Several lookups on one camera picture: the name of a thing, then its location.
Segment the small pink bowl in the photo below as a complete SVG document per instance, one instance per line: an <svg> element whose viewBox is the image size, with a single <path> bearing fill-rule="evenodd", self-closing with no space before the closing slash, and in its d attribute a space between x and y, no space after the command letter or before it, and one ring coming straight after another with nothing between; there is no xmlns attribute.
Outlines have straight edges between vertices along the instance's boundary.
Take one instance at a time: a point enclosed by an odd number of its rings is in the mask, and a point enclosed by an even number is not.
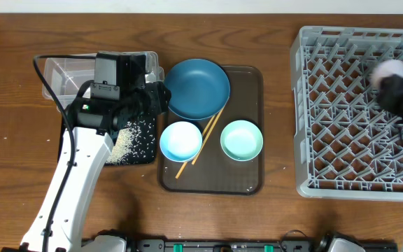
<svg viewBox="0 0 403 252"><path fill-rule="evenodd" d="M389 59L377 64L371 74L370 83L373 88L380 89L381 81L384 78L397 75L403 78L403 61L398 59Z"/></svg>

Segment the light blue bowl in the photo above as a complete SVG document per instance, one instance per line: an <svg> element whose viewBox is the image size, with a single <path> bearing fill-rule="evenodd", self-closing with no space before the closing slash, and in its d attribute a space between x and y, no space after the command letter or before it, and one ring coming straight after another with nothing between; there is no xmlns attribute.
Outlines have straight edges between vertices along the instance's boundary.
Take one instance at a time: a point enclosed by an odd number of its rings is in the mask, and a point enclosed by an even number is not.
<svg viewBox="0 0 403 252"><path fill-rule="evenodd" d="M202 133L191 122L174 122L160 137L160 150L165 158L174 162L192 160L202 147Z"/></svg>

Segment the dark blue plate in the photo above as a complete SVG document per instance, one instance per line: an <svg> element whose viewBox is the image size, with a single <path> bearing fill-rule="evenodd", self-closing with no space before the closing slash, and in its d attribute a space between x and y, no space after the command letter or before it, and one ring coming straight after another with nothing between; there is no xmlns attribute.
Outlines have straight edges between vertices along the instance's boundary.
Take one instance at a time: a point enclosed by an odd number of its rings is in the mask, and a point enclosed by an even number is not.
<svg viewBox="0 0 403 252"><path fill-rule="evenodd" d="M230 81L221 66L207 59L176 64L164 79L171 92L169 110L186 120L204 120L228 102Z"/></svg>

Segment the mint green bowl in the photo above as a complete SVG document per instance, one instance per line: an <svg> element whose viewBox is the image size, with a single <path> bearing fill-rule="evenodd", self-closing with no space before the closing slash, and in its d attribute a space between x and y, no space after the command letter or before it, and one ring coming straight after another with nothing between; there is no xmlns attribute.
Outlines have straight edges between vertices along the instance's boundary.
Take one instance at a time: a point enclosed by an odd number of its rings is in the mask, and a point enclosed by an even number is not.
<svg viewBox="0 0 403 252"><path fill-rule="evenodd" d="M220 145L229 158L245 162L260 154L264 139L259 127L254 123L247 120L235 120L223 129Z"/></svg>

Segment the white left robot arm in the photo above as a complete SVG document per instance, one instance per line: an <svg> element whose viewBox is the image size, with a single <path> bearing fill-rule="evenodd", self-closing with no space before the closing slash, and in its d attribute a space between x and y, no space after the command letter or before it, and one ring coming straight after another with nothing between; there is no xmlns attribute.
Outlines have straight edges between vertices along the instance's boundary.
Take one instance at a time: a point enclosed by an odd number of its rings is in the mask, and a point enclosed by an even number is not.
<svg viewBox="0 0 403 252"><path fill-rule="evenodd" d="M19 251L127 251L129 240L115 230L83 242L83 226L103 166L118 132L138 117L168 110L170 91L160 80L148 80L156 59L150 52L76 55L94 60L94 78L84 82L74 100L62 106L38 67L44 88L62 115L65 131L57 168L41 209L18 247Z"/></svg>

